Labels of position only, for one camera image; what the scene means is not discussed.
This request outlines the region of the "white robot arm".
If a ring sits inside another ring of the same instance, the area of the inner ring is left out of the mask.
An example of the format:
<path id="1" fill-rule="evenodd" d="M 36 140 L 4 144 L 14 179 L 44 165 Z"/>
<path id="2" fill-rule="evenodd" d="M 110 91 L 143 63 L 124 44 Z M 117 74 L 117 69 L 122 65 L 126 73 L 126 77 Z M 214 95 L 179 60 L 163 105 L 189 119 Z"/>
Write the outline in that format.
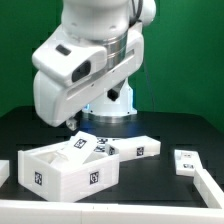
<path id="1" fill-rule="evenodd" d="M 75 116 L 117 123 L 137 114 L 128 77 L 144 57 L 142 28 L 155 0 L 63 0 L 61 24 L 32 55 L 38 116 L 57 127 Z"/>

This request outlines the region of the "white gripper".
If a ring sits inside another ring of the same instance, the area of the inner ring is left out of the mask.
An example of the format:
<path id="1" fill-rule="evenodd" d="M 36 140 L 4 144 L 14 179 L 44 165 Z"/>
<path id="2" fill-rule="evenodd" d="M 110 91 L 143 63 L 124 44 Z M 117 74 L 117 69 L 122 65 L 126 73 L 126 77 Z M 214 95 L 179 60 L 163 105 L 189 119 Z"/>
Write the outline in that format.
<path id="1" fill-rule="evenodd" d="M 127 78 L 139 69 L 143 47 L 134 29 L 106 41 L 76 40 L 56 30 L 32 55 L 36 113 L 54 127 L 73 126 L 80 111 L 110 122 L 135 115 Z"/>

